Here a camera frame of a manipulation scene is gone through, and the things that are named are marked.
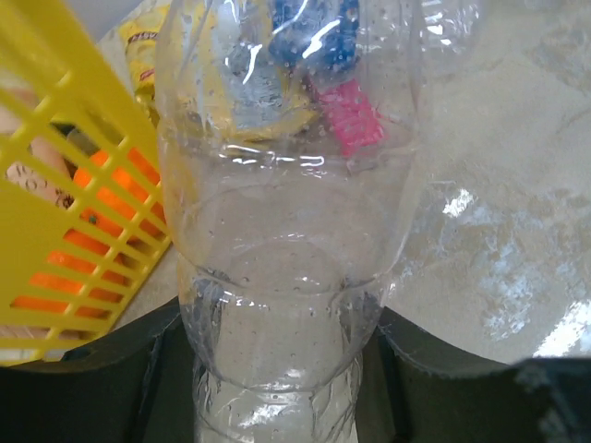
floor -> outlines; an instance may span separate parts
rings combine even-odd
[[[388,306],[502,362],[591,355],[591,6],[516,3],[434,81],[432,175]],[[115,40],[101,47],[117,65]],[[175,287],[171,249],[120,325]]]

pink packet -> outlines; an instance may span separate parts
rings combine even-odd
[[[345,157],[387,137],[380,123],[380,114],[369,103],[357,80],[346,81],[323,92],[316,90],[316,95],[334,135],[341,142],[341,153]]]

basket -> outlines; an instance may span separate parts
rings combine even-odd
[[[59,358],[106,334],[170,239],[157,215],[155,130],[90,37],[58,0],[0,0],[0,17],[0,71],[39,99],[31,105],[0,87],[0,105],[18,119],[0,134],[0,365],[15,365]],[[100,147],[102,160],[56,121]],[[34,156],[38,142],[85,171],[84,183]],[[9,180],[16,167],[55,186],[69,207]]]

clear plastic container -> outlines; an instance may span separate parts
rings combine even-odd
[[[426,178],[413,5],[405,34],[380,2],[171,5],[156,99],[198,442],[348,441]]]

yellow plastic packet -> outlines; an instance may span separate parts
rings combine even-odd
[[[156,7],[119,27],[136,100],[145,107],[155,125],[159,118],[154,104],[156,37],[169,8]]]
[[[261,17],[259,35],[252,36],[256,42],[271,36],[272,26],[259,3],[247,5]],[[253,68],[251,55],[259,45],[245,44],[244,32],[231,17],[231,6],[220,2],[202,28],[197,82],[200,118],[227,140],[264,141],[299,132],[317,115],[310,98],[301,84],[290,81],[286,69],[264,60],[264,54],[259,54]],[[198,6],[197,17],[203,17],[204,8]]]

